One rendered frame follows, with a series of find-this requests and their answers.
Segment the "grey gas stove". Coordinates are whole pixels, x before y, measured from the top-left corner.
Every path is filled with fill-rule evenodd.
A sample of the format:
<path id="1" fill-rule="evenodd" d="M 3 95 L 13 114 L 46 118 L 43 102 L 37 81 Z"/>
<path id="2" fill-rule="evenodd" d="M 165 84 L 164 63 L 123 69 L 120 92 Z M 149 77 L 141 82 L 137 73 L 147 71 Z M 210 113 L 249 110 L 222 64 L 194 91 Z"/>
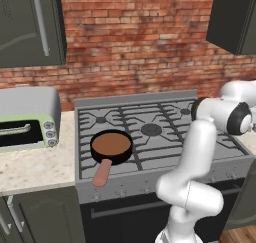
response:
<path id="1" fill-rule="evenodd" d="M 192 124 L 195 91 L 173 91 L 106 98 L 75 103 L 75 186 L 80 206 L 142 194 L 156 194 L 158 179 L 180 161 Z M 91 156 L 90 141 L 100 131 L 117 129 L 133 141 L 131 157 L 112 166 L 103 187 L 92 184 L 99 163 Z M 212 183 L 245 178 L 253 156 L 236 135 L 219 131 L 210 171 L 197 181 Z"/>

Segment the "dark green wall cupboard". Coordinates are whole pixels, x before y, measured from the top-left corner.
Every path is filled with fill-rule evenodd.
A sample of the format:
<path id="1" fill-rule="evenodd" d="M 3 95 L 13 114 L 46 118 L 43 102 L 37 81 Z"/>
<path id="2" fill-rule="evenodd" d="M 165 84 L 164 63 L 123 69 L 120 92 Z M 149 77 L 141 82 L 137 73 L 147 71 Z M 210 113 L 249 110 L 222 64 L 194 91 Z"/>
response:
<path id="1" fill-rule="evenodd" d="M 234 55 L 256 54 L 256 0 L 213 0 L 206 40 Z"/>

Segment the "dark green base cupboard door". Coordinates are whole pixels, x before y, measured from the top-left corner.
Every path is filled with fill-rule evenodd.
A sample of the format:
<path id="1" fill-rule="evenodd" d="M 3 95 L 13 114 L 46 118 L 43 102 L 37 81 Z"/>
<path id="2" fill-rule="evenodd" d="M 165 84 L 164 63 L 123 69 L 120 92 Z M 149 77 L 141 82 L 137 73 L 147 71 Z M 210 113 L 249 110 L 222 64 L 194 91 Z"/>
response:
<path id="1" fill-rule="evenodd" d="M 0 197 L 0 243 L 19 243 L 6 203 Z"/>
<path id="2" fill-rule="evenodd" d="M 24 243 L 85 243 L 80 206 L 74 186 L 13 196 L 24 222 Z"/>

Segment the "green toaster oven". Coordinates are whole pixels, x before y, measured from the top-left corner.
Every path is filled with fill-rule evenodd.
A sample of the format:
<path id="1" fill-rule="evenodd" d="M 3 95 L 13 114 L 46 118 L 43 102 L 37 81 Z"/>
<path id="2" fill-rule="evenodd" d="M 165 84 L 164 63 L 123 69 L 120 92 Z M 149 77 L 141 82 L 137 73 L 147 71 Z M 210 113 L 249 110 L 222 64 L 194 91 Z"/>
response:
<path id="1" fill-rule="evenodd" d="M 55 88 L 0 89 L 0 152 L 54 147 L 59 142 L 60 122 Z"/>

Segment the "dark green base cupboard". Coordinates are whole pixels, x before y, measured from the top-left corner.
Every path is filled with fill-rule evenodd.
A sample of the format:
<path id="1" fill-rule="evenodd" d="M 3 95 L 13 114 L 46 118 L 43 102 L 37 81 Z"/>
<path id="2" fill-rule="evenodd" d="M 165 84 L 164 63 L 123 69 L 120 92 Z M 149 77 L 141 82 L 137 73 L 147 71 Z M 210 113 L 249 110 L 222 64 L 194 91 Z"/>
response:
<path id="1" fill-rule="evenodd" d="M 256 159 L 225 225 L 225 230 L 256 225 Z"/>

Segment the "black oven door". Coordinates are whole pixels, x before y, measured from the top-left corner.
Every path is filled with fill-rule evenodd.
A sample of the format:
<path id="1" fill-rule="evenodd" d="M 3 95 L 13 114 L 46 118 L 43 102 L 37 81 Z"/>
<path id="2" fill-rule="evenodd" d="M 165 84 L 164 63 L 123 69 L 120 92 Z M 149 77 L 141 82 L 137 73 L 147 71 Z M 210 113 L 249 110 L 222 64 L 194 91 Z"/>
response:
<path id="1" fill-rule="evenodd" d="M 244 178 L 212 183 L 218 190 L 242 189 Z M 196 234 L 203 243 L 217 241 L 225 227 L 239 194 L 223 196 L 222 211 L 214 217 L 200 219 L 195 225 Z M 91 208 L 96 212 L 161 201 L 155 193 L 122 199 L 112 199 L 80 206 L 86 243 L 155 243 L 157 235 L 165 228 L 171 205 L 142 211 L 128 212 L 92 219 Z"/>

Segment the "black saucepan with hot chocolate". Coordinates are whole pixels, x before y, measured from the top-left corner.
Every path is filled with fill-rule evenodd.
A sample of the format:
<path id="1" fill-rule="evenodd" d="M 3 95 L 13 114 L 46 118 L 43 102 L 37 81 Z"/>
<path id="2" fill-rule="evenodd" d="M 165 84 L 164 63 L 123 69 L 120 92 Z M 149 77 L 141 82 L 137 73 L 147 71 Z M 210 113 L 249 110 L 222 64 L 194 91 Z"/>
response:
<path id="1" fill-rule="evenodd" d="M 92 158 L 99 163 L 94 174 L 92 184 L 96 187 L 103 187 L 107 180 L 112 166 L 127 161 L 133 150 L 131 136 L 121 130 L 109 129 L 95 134 L 90 141 Z"/>

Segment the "dark green wall cupboard door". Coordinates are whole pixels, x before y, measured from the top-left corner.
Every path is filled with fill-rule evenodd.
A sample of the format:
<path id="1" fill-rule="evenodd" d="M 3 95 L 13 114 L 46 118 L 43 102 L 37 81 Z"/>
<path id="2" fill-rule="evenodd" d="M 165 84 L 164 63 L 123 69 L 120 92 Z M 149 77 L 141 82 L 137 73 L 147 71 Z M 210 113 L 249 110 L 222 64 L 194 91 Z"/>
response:
<path id="1" fill-rule="evenodd" d="M 62 65 L 66 35 L 61 0 L 41 0 L 49 44 L 43 52 L 34 0 L 0 0 L 0 68 Z"/>

